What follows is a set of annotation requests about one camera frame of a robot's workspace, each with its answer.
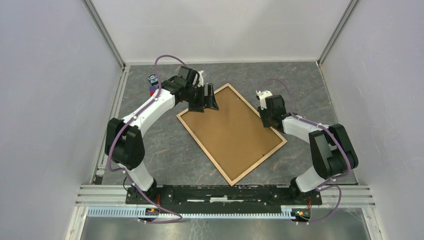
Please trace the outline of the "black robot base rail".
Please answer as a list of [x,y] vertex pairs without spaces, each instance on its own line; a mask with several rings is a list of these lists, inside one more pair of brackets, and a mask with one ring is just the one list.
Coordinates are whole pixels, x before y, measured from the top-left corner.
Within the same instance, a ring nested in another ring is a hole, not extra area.
[[164,214],[277,214],[282,206],[322,205],[321,194],[302,193],[288,185],[159,185],[141,194],[126,190],[127,205],[146,205],[148,213]]

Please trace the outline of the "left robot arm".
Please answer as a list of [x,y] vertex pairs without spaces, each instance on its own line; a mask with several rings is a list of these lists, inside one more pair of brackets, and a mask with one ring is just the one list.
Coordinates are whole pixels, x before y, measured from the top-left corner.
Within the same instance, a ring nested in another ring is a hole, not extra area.
[[186,102],[190,112],[219,110],[213,84],[204,81],[203,73],[181,66],[176,75],[159,83],[152,96],[135,111],[121,119],[113,117],[107,124],[104,145],[107,166],[113,172],[112,163],[116,163],[116,170],[124,172],[145,204],[157,198],[153,187],[156,181],[143,162],[144,136],[148,129],[179,103]]

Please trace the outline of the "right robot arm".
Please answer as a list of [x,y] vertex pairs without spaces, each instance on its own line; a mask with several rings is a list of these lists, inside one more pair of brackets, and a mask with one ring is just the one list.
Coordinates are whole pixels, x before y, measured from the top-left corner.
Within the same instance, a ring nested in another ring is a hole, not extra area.
[[265,128],[273,128],[309,144],[312,167],[291,180],[288,196],[293,203],[302,204],[309,198],[309,192],[323,189],[325,184],[350,174],[359,165],[343,125],[315,123],[287,112],[283,97],[267,90],[256,91],[256,98],[260,103],[257,111]]

